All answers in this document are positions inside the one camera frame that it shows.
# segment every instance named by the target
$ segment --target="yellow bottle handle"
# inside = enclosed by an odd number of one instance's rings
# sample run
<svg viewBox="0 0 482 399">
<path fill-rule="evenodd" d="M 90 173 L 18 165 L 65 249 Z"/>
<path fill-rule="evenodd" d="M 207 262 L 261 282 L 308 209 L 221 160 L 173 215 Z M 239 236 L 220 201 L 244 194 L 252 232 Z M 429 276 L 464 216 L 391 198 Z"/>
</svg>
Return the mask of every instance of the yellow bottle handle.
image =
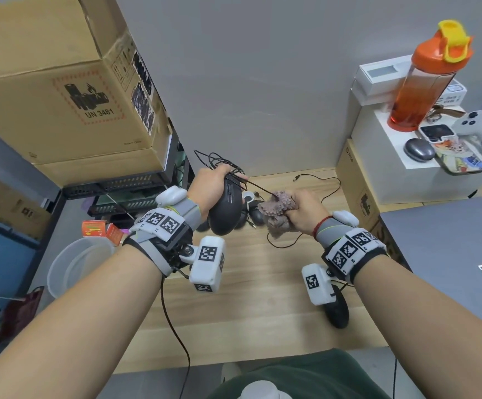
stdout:
<svg viewBox="0 0 482 399">
<path fill-rule="evenodd" d="M 466 58 L 468 55 L 468 46 L 470 44 L 470 37 L 466 35 L 464 27 L 458 21 L 454 19 L 446 19 L 439 22 L 439 29 L 442 36 L 447 40 L 443 59 L 448 63 L 458 63 Z M 463 52 L 460 56 L 451 56 L 451 47 L 461 47 L 463 46 Z"/>
</svg>

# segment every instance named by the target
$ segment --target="gray cloth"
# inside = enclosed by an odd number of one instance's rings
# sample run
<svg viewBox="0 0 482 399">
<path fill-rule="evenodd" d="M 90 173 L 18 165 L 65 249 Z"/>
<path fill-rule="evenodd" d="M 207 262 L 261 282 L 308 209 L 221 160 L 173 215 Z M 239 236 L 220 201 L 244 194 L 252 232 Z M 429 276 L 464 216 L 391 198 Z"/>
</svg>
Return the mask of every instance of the gray cloth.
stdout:
<svg viewBox="0 0 482 399">
<path fill-rule="evenodd" d="M 257 207 L 263 214 L 267 229 L 273 238 L 279 238 L 286 232 L 298 231 L 285 215 L 287 210 L 298 208 L 290 194 L 284 191 L 275 192 L 269 201 L 259 203 Z"/>
</svg>

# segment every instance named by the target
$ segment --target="orange box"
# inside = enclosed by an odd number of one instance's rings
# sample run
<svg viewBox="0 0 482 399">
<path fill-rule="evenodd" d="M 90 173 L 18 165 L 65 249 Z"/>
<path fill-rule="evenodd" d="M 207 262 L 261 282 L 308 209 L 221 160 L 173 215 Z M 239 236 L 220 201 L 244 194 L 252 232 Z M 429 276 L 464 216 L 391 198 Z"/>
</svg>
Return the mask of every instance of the orange box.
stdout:
<svg viewBox="0 0 482 399">
<path fill-rule="evenodd" d="M 109 224 L 106 228 L 106 221 L 102 220 L 85 220 L 82 221 L 83 237 L 105 237 L 110 240 L 114 246 L 118 246 L 123 238 L 123 231 L 114 224 Z"/>
</svg>

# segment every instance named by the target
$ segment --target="human hand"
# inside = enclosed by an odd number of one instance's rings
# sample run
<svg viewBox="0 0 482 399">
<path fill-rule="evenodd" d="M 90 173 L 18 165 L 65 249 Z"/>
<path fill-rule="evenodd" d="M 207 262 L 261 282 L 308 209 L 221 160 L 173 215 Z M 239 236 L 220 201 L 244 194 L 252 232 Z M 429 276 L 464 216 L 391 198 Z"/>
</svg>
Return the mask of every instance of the human hand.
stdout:
<svg viewBox="0 0 482 399">
<path fill-rule="evenodd" d="M 191 182 L 187 191 L 190 198 L 200 208 L 202 221 L 207 219 L 210 209 L 218 202 L 224 191 L 224 177 L 233 168 L 228 164 L 220 164 L 215 169 L 202 168 Z M 236 176 L 248 180 L 248 176 L 236 173 Z"/>
<path fill-rule="evenodd" d="M 298 209 L 286 211 L 285 215 L 289 217 L 297 230 L 304 234 L 313 235 L 315 227 L 329 216 L 330 212 L 322 205 L 316 194 L 310 190 L 297 189 L 286 192 L 291 194 Z"/>
</svg>

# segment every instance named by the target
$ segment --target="orange water bottle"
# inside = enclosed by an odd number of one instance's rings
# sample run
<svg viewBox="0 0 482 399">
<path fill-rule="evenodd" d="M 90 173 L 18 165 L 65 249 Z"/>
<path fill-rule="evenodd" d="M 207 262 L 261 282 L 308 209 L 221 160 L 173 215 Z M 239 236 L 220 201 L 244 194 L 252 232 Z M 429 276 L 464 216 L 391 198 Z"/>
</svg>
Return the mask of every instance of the orange water bottle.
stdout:
<svg viewBox="0 0 482 399">
<path fill-rule="evenodd" d="M 388 125 L 398 131 L 415 131 L 457 71 L 473 55 L 472 37 L 452 19 L 439 22 L 433 38 L 418 45 L 402 84 Z"/>
</svg>

